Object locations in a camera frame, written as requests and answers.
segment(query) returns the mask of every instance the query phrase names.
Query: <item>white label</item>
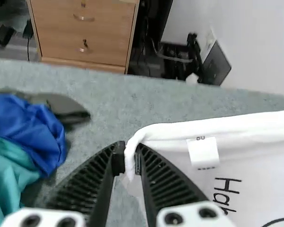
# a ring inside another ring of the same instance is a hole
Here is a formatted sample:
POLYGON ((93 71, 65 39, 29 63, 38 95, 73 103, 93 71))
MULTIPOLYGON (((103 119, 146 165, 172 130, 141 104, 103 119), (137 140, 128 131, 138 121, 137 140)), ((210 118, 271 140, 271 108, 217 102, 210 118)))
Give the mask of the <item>white label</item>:
POLYGON ((219 165, 220 160, 215 137, 200 136, 196 140, 186 140, 186 142, 194 169, 213 169, 219 165))

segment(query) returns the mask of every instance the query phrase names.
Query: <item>electrical socket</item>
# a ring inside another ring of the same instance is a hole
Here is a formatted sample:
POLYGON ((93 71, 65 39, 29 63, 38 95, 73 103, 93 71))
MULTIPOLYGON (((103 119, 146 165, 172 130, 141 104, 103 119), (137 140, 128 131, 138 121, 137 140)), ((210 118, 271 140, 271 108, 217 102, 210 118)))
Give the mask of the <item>electrical socket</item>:
POLYGON ((209 31, 206 34, 206 47, 207 50, 210 50, 214 43, 216 42, 217 38, 215 37, 212 28, 209 29, 209 31))
POLYGON ((201 58, 204 61, 208 55, 208 53, 210 52, 210 50, 212 49, 214 43, 217 41, 216 36, 214 35, 213 29, 210 27, 208 32, 206 33, 206 44, 205 47, 202 49, 201 52, 201 58))

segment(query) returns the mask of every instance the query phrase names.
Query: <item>white cloth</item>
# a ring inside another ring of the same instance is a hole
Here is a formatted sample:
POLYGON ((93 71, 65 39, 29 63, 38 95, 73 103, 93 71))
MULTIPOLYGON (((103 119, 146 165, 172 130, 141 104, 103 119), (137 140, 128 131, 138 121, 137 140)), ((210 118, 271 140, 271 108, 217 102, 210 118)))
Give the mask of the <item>white cloth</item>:
MULTIPOLYGON (((284 227, 284 111, 144 127, 128 140, 124 151, 129 179, 140 142, 186 174, 236 226, 284 227), (192 167, 186 140, 197 137, 215 137, 218 168, 192 167)), ((140 179, 124 186, 143 201, 140 179)))

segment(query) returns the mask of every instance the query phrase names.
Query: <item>blue fabric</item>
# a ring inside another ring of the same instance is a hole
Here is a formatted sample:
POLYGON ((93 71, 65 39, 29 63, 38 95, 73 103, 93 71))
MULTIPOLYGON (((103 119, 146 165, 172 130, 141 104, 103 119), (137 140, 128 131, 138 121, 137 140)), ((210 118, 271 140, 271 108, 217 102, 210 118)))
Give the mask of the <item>blue fabric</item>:
POLYGON ((24 188, 40 178, 38 168, 21 147, 0 138, 0 224, 20 209, 24 188))
POLYGON ((46 176, 66 159, 64 127, 45 105, 0 94, 0 137, 20 145, 46 176))

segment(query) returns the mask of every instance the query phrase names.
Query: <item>wooden cabinet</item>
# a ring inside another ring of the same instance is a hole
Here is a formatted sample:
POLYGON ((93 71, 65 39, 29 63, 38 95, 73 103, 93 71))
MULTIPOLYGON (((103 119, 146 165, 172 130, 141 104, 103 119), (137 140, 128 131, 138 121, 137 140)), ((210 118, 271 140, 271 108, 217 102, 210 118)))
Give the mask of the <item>wooden cabinet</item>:
POLYGON ((41 61, 127 72, 137 0, 27 0, 41 61))

